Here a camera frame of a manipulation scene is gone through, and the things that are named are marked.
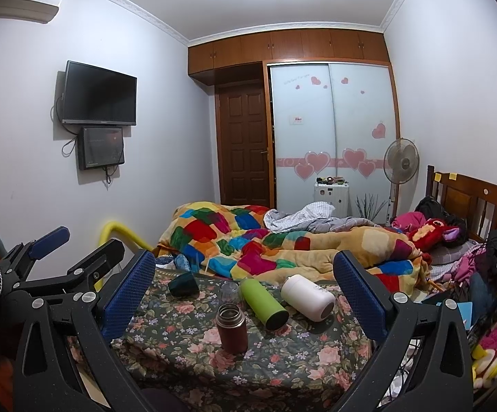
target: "television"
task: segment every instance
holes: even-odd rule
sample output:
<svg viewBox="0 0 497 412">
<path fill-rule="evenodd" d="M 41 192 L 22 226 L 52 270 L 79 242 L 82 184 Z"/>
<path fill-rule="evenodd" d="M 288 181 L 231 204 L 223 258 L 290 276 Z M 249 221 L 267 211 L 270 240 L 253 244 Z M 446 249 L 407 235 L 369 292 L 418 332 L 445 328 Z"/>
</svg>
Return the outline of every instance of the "television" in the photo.
<svg viewBox="0 0 497 412">
<path fill-rule="evenodd" d="M 137 78 L 68 61 L 62 109 L 64 124 L 136 125 Z"/>
</svg>

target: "white storage box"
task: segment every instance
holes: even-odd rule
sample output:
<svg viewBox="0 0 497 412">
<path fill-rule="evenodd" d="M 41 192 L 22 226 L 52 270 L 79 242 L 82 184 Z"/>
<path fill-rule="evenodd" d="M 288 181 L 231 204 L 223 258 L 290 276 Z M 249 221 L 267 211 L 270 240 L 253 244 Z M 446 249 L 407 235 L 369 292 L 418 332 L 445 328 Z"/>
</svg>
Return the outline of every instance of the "white storage box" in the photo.
<svg viewBox="0 0 497 412">
<path fill-rule="evenodd" d="M 338 218 L 348 216 L 348 191 L 349 185 L 344 184 L 319 184 L 315 183 L 313 190 L 313 201 L 327 202 L 335 209 L 333 215 Z"/>
</svg>

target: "wooden cabinet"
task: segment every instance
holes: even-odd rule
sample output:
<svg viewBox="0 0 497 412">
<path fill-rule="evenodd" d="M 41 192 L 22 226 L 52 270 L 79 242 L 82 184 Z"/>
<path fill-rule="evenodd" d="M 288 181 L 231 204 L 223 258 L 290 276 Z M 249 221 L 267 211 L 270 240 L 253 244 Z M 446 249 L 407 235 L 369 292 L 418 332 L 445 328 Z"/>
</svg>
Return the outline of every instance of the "wooden cabinet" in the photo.
<svg viewBox="0 0 497 412">
<path fill-rule="evenodd" d="M 363 48 L 357 31 L 329 30 L 334 56 L 339 59 L 363 59 Z"/>
<path fill-rule="evenodd" d="M 203 43 L 187 50 L 187 73 L 212 70 L 214 67 L 214 45 Z"/>
<path fill-rule="evenodd" d="M 192 46 L 187 55 L 187 73 L 201 82 L 213 82 L 215 70 L 227 79 L 226 75 L 241 73 L 242 67 L 248 70 L 246 75 L 253 75 L 257 65 L 261 68 L 258 62 L 265 60 L 330 57 L 390 61 L 381 33 L 311 28 L 258 32 Z"/>
<path fill-rule="evenodd" d="M 271 31 L 272 59 L 299 59 L 304 57 L 300 30 Z"/>
<path fill-rule="evenodd" d="M 329 30 L 301 30 L 300 36 L 304 57 L 334 57 Z"/>
<path fill-rule="evenodd" d="M 243 63 L 261 62 L 271 59 L 271 35 L 269 32 L 242 35 L 241 54 Z"/>
<path fill-rule="evenodd" d="M 379 32 L 359 31 L 359 40 L 362 44 L 363 59 L 381 60 L 389 62 L 388 48 L 384 36 Z"/>
<path fill-rule="evenodd" d="M 241 38 L 230 37 L 214 43 L 214 68 L 242 64 Z"/>
</svg>

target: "frosted glass door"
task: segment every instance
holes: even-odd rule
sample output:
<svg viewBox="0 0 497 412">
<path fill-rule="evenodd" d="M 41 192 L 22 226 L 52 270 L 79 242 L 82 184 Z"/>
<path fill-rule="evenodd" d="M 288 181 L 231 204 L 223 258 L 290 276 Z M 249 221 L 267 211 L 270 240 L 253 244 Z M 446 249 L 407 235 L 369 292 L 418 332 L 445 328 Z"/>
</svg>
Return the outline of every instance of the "frosted glass door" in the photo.
<svg viewBox="0 0 497 412">
<path fill-rule="evenodd" d="M 348 215 L 359 217 L 357 197 L 388 201 L 384 154 L 396 139 L 395 108 L 387 67 L 329 64 L 336 118 L 337 171 L 349 182 Z M 375 218 L 385 223 L 388 205 Z"/>
<path fill-rule="evenodd" d="M 271 68 L 277 209 L 293 213 L 313 201 L 317 176 L 335 174 L 329 66 Z"/>
</svg>

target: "decorative plant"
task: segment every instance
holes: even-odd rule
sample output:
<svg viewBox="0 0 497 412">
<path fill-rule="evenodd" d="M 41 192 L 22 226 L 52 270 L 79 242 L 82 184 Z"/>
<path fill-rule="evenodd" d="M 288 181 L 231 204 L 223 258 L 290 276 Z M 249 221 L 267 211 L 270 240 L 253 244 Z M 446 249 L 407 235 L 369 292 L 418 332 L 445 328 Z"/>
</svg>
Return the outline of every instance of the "decorative plant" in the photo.
<svg viewBox="0 0 497 412">
<path fill-rule="evenodd" d="M 387 200 L 378 204 L 378 195 L 365 194 L 363 203 L 359 200 L 359 196 L 357 197 L 357 210 L 359 211 L 359 216 L 370 221 L 374 221 L 386 204 Z"/>
</svg>

